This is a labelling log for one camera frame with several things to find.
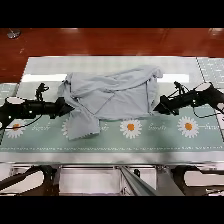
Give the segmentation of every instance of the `light blue cloth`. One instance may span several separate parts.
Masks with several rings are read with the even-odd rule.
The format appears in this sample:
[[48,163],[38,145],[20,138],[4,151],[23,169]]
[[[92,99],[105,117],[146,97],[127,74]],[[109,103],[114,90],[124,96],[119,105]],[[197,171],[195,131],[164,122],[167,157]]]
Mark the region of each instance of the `light blue cloth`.
[[106,76],[74,72],[58,88],[58,96],[75,109],[70,112],[68,138],[99,134],[99,119],[147,117],[157,93],[155,66],[141,66]]

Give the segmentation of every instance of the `folded shirt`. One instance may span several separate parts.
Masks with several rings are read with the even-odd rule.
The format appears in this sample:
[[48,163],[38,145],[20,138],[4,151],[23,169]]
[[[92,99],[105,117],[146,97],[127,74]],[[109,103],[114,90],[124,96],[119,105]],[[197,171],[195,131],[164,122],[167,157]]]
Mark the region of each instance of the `folded shirt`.
[[158,67],[140,66],[106,76],[74,72],[58,88],[58,96],[74,108],[70,112],[68,138],[99,134],[99,120],[149,116],[157,93]]

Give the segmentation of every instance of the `reddish brown surface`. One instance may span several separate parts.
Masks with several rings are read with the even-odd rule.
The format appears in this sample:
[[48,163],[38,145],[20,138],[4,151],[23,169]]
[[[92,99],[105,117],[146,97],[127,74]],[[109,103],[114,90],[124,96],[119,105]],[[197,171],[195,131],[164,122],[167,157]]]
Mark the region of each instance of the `reddish brown surface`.
[[28,57],[166,55],[224,57],[222,28],[0,28],[0,82],[19,82]]

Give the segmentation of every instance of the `cloth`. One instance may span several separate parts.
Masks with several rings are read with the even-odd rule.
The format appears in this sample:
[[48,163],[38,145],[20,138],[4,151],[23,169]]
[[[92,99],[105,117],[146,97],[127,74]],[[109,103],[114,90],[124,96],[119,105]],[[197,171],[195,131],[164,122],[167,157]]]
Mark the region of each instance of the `cloth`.
[[106,76],[74,72],[58,88],[58,96],[74,108],[70,112],[68,138],[99,134],[100,119],[147,117],[153,109],[157,78],[155,66],[140,66]]

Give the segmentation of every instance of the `table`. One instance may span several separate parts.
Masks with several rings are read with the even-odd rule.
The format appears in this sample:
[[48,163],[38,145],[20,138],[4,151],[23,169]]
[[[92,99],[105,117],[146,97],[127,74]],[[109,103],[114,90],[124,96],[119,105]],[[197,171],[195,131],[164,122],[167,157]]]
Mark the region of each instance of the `table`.
[[[43,94],[45,101],[55,101],[57,88],[69,72],[80,71],[108,74],[144,64],[159,66],[164,78],[158,80],[159,95],[174,92],[174,81],[191,89],[203,82],[198,60],[195,57],[148,56],[65,56],[31,57],[25,68],[17,96],[34,99],[35,89],[41,82],[50,87]],[[208,106],[197,109],[200,115],[213,113]],[[194,140],[181,135],[178,122],[183,117],[193,118],[199,126]],[[75,141],[66,139],[68,115],[55,120],[48,117],[27,127],[18,138],[4,134],[1,162],[64,163],[64,164],[161,164],[206,163],[224,161],[224,146],[216,117],[198,119],[192,108],[184,108],[180,116],[152,116],[140,120],[139,138],[126,139],[118,122],[101,122],[101,134]]]

